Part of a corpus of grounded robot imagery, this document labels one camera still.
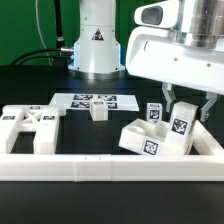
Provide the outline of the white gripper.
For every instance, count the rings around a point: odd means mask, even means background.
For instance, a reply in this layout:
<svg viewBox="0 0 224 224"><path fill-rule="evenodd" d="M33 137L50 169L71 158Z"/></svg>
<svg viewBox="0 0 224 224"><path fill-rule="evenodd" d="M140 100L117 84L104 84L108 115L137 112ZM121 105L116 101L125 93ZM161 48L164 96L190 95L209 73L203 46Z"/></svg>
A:
<svg viewBox="0 0 224 224"><path fill-rule="evenodd" d="M218 38L214 49L206 49L176 44L171 34L158 28L135 28L128 41L126 68L131 75L166 82L162 92L167 112L176 100L172 84L207 92L200 116L205 122L217 94L224 95L224 37Z"/></svg>

